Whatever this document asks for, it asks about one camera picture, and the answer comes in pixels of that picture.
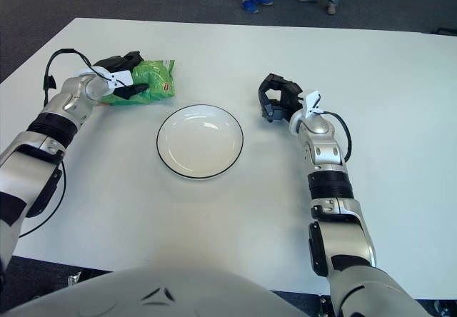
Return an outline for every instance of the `white plate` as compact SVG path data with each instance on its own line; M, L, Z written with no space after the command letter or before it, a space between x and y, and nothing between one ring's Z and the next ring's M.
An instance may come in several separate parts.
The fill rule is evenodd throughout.
M157 135L157 151L174 172L211 178L227 170L241 153L243 131L227 111L212 105L187 106L170 115Z

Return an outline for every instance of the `black arm joint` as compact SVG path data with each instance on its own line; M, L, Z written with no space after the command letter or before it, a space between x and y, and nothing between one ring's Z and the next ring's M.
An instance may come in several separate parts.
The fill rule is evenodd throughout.
M326 261L326 251L323 247L322 233L319 223L309 225L309 253L313 270L318 276L327 276L328 267Z
M49 136L66 148L73 141L78 129L72 121L63 116L42 113L30 124L27 131Z
M354 255L335 255L331 257L333 268L337 271L344 271L352 266L371 266L368 260Z
M43 90L47 89L57 89L56 79L53 76L45 76L44 77L44 85Z
M347 173L341 171L317 171L308 175L312 199L354 198Z
M0 192L0 219L12 226L26 207L25 201L4 192Z
M38 160L53 163L54 165L57 165L57 166L62 162L62 159L64 158L63 151L57 151L55 154L50 154L41 149L36 149L35 147L30 146L28 144L20 145L16 151L18 151L19 153L31 156L32 158L35 158Z
M62 171L58 168L54 170L49 180L46 182L46 185L41 190L40 194L36 198L34 205L31 206L27 212L26 217L35 217L38 216L43 210L48 206L49 201L51 200L54 192L57 188L57 183L59 182L62 176Z

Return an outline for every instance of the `blue sneaker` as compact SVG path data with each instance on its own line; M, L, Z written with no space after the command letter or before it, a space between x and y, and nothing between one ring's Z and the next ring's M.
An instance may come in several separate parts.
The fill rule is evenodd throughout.
M243 2L243 9L249 12L250 14L257 14L258 9L256 2L254 0L248 0Z
M258 4L262 4L262 5L273 5L273 1L272 0L254 0L256 3Z

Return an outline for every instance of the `white table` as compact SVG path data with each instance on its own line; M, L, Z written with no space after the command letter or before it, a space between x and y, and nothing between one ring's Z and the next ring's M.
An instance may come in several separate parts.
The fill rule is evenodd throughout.
M40 111L46 62L68 47L93 62L133 50L175 59L177 94L150 106L95 108L69 147L61 208L20 240L16 255L112 271L198 263L272 290L328 293L310 266L301 148L285 122L260 115L257 89L274 72L319 89L321 107L349 125L348 170L378 266L414 298L457 298L457 38L75 19L1 84L1 150ZM54 63L58 86L84 67L69 55ZM162 121L199 103L231 112L245 135L235 165L207 181L178 177L156 151ZM60 191L23 231L46 218Z

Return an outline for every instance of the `black cable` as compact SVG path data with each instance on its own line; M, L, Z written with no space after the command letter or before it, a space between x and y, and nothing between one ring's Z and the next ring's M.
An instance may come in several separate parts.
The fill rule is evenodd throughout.
M319 98L317 98L317 101L314 103L313 108L316 108L319 104L319 101L321 101L321 95L319 94Z
M343 127L344 132L346 133L346 137L348 139L348 151L346 152L346 155L344 156L344 161L348 162L349 158L351 157L351 153L352 153L352 139L351 139L351 133L349 133L348 126L346 125L344 120L341 118L341 116L338 114L335 114L334 112L324 111L322 114L331 115L331 116L335 117L336 119L338 119L338 122L340 122L341 126Z
M60 200L59 200L59 203L57 204L56 208L54 209L54 211L52 211L52 213L44 220L42 221L38 226L36 226L35 228L27 231L26 233L23 233L22 235L19 236L19 238L21 237L24 237L24 236L27 236L29 235L30 233L33 233L36 229L38 228L41 228L47 221L49 221L49 219L51 219L51 217L56 213L57 209L60 207L60 204L62 203L62 201L64 200L64 196L65 196L65 190L66 190L66 172L65 172L65 165L64 165L64 162L62 161L61 162L61 165L62 165L62 172L64 172L64 190L62 191L62 195L60 197Z
M79 55L79 57L82 59L82 61L86 64L86 66L88 66L97 76L99 76L100 78L103 78L107 81L110 81L110 79L106 78L104 75L100 74L99 72L97 72L91 65L91 62L89 61L89 59L84 55L82 54L81 52L77 51L76 49L59 49L58 51L55 51L51 57L49 58L48 60L48 64L46 65L46 70L44 72L44 82L43 82L43 90L44 90L44 106L46 106L49 102L49 96L48 96L48 90L49 90L49 67L51 67L51 63L52 61L60 54L77 54ZM124 84L122 81L116 79L116 81L120 84L122 84L123 86L126 86L126 84Z

